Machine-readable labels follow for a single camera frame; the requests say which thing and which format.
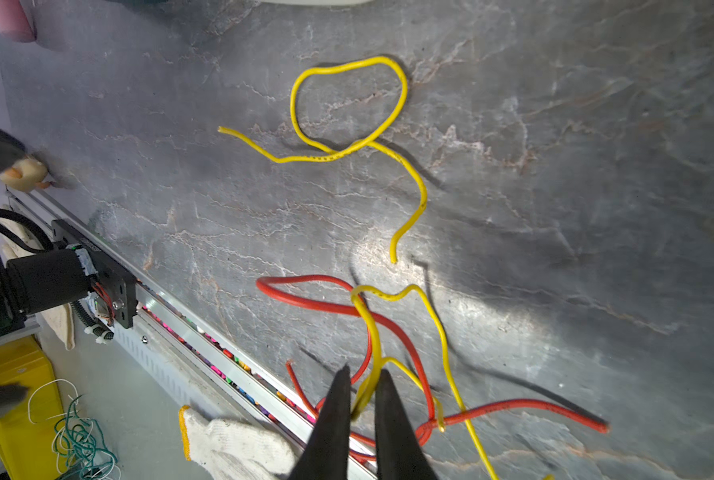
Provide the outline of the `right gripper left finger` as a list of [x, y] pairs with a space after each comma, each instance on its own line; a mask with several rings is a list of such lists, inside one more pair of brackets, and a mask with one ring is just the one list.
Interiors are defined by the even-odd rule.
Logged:
[[347, 478], [350, 435], [350, 369], [335, 375], [308, 443], [289, 480]]

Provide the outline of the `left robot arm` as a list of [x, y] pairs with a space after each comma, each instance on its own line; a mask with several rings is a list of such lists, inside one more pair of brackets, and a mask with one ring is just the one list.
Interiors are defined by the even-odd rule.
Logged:
[[[44, 164], [0, 129], [0, 180], [21, 192], [51, 185]], [[98, 270], [82, 247], [56, 247], [26, 216], [0, 208], [0, 337], [28, 316], [87, 295]]]

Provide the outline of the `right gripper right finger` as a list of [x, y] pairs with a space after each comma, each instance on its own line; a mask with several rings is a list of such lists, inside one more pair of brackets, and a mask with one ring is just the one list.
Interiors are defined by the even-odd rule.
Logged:
[[437, 479], [387, 370], [381, 371], [375, 392], [375, 434], [378, 479]]

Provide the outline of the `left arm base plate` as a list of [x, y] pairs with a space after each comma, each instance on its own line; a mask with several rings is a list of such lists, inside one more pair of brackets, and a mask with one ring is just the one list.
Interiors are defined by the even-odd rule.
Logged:
[[132, 327], [137, 279], [66, 220], [53, 220], [51, 228], [56, 246], [76, 254], [86, 277], [84, 296], [69, 303], [71, 313], [97, 343], [111, 342], [116, 329]]

